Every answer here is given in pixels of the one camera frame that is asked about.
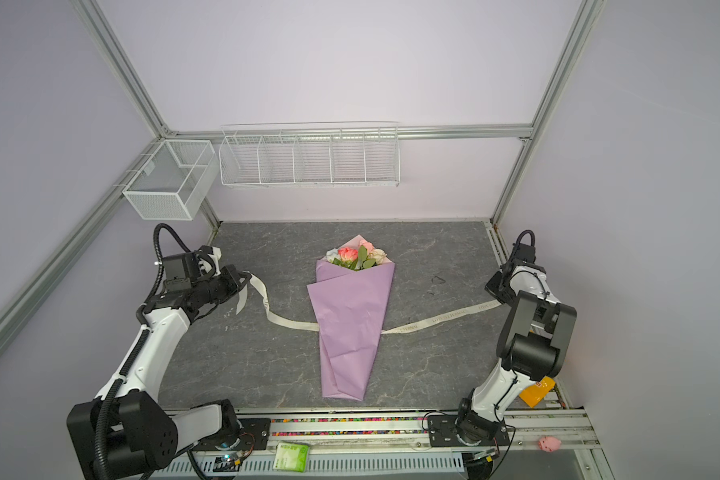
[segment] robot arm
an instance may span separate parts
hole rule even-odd
[[[183,254],[163,258],[158,235],[168,230]],[[228,301],[250,274],[219,267],[221,250],[202,246],[189,251],[170,226],[154,234],[159,272],[152,291],[136,312],[142,323],[134,343],[93,401],[72,408],[67,428],[86,480],[110,480],[168,466],[176,453],[202,438],[234,442],[239,423],[229,400],[168,416],[157,395],[168,361],[190,326],[207,315],[204,306]],[[165,277],[163,289],[157,293]]]
[[[522,243],[526,235],[530,245]],[[485,285],[497,300],[512,305],[512,310],[499,335],[496,366],[461,402],[456,424],[466,442],[494,437],[504,411],[520,392],[545,376],[556,376],[563,366],[576,310],[550,292],[547,273],[535,262],[535,235],[526,230],[515,242],[507,263]],[[532,332],[532,327],[543,331]]]

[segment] gray marble table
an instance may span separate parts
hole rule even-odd
[[[483,285],[498,265],[480,222],[223,224],[214,245],[223,264],[267,285],[273,312],[314,322],[306,285],[315,282],[316,259],[356,234],[397,264],[385,329],[492,300]],[[238,408],[458,408],[493,367],[509,311],[383,336],[365,400],[355,402],[322,398],[316,332],[268,322],[255,291],[239,315],[235,306],[225,303],[184,335],[163,379],[163,408],[220,398]]]

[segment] purple wrapping paper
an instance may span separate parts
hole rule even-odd
[[[355,272],[317,261],[307,285],[320,325],[322,396],[363,400],[382,335],[394,263]]]

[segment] metal rail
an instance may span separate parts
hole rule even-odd
[[[586,38],[592,30],[597,20],[597,15],[600,14],[604,3],[605,0],[583,0],[579,7],[574,26],[570,29],[563,53],[557,62],[557,67],[552,74],[552,78],[547,85],[547,90],[544,92],[539,108],[536,111],[533,122],[534,131],[528,140],[523,143],[518,159],[512,167],[509,178],[507,178],[507,183],[501,191],[501,196],[499,197],[499,202],[496,205],[494,214],[490,217],[490,221],[494,225],[500,223],[501,217],[504,216],[507,210],[509,201],[515,189],[518,187],[520,178],[522,178],[523,171],[528,166],[528,160],[534,152],[536,144],[552,116],[557,101],[560,100],[565,83],[570,73],[574,70],[576,61],[586,43]]]
[[[170,132],[168,125],[139,80],[134,66],[128,61],[123,47],[117,41],[98,3],[95,0],[70,0],[70,3],[88,29],[91,39],[99,47],[104,59],[110,64],[115,76],[123,84],[134,106],[144,117],[146,126],[152,130],[155,137],[160,138],[168,134]]]
[[[397,127],[395,128],[327,128],[327,129],[262,129],[262,130],[238,130],[237,132],[226,132],[227,135],[236,133],[243,136],[262,135],[299,135],[299,136],[326,136],[329,134],[374,134],[381,130],[397,131],[400,140],[434,140],[444,138],[528,138],[533,133],[533,126],[527,124],[498,124],[498,125],[439,125],[429,127]],[[178,140],[221,140],[225,133],[214,131],[177,132],[169,135],[169,138]]]
[[[116,186],[110,188],[96,206],[88,212],[88,215],[77,224],[74,231],[64,239],[64,242],[0,311],[0,355],[54,291],[56,285],[77,262],[88,245],[94,241],[96,235],[115,215],[117,207],[124,198],[123,185],[133,178],[137,169],[144,162],[144,156],[152,154],[158,143],[155,139],[142,150],[120,180],[116,182]]]

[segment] white wall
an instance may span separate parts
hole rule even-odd
[[[67,0],[0,1],[0,308],[150,140]],[[82,478],[67,413],[133,341],[154,223],[123,202],[0,358],[0,478]]]
[[[500,227],[616,478],[720,478],[720,1],[609,0]]]
[[[0,1],[0,309],[150,140],[68,1]]]
[[[488,218],[520,146],[516,138],[406,140],[397,187],[232,190],[217,182],[209,200],[230,221]]]
[[[529,123],[580,0],[101,0],[174,130]]]
[[[127,202],[0,358],[0,478],[82,478],[67,414],[110,378],[155,279],[152,229]],[[205,219],[174,222],[190,248]],[[163,232],[163,253],[180,251]]]
[[[529,124],[580,0],[102,0],[174,130],[397,121]],[[399,188],[234,190],[222,220],[475,218],[493,211],[516,139],[402,142]]]

